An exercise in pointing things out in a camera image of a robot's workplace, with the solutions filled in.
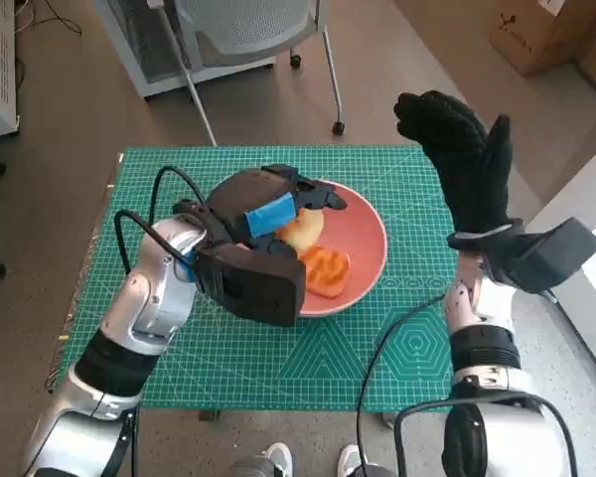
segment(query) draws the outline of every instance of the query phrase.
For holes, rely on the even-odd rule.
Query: shoe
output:
[[[294,462],[287,444],[282,442],[271,444],[269,448],[263,452],[263,455],[271,460],[274,465],[282,471],[283,477],[293,477]]]
[[[338,477],[348,477],[354,470],[362,465],[360,460],[360,449],[355,444],[349,444],[342,450],[338,460]]]

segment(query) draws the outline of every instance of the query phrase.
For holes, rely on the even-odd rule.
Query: black glove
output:
[[[403,93],[394,111],[399,133],[419,142],[435,166],[455,232],[482,234],[511,223],[513,147],[506,115],[487,134],[468,106],[439,91]]]

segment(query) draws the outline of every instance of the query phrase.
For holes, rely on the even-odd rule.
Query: gray chair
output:
[[[158,8],[171,46],[186,77],[192,99],[208,135],[217,145],[191,72],[243,65],[289,51],[290,64],[300,68],[295,48],[322,34],[338,108],[332,132],[342,135],[342,101],[327,32],[329,0],[148,0]]]

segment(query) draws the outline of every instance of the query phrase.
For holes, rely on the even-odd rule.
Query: blue tape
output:
[[[186,253],[184,255],[184,257],[188,260],[188,262],[192,263],[195,260],[195,251],[192,249],[190,250],[188,253]],[[188,280],[190,281],[196,281],[197,280],[197,276],[195,275],[194,271],[191,268],[188,268],[186,265],[181,265],[183,266],[184,270],[186,270],[187,274],[188,274]]]
[[[290,192],[275,201],[245,213],[249,231],[257,239],[286,226],[296,218],[294,196]]]

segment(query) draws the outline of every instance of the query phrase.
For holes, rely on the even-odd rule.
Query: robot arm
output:
[[[508,218],[512,143],[506,116],[486,132],[465,104],[438,91],[402,94],[394,112],[398,131],[419,142],[437,170],[455,226],[448,244],[460,251],[445,296],[454,373],[451,394],[398,416],[400,476],[406,475],[399,451],[403,419],[452,405],[442,454],[448,477],[559,477],[564,453],[541,405],[553,409],[522,369],[512,299],[517,289],[548,295],[596,252],[596,237],[575,219],[545,234],[528,235],[522,221]]]
[[[153,230],[186,262],[144,236],[134,269],[38,420],[23,475],[116,475],[144,384],[188,321],[198,289],[241,318],[293,325],[305,268],[274,231],[301,207],[345,206],[333,186],[281,165],[227,178],[205,205],[177,204]]]
[[[182,254],[206,237],[182,216],[154,229]],[[188,320],[196,292],[188,270],[146,235],[137,265],[38,420],[25,453],[25,476],[44,475],[45,469],[78,477],[116,475],[143,385]]]

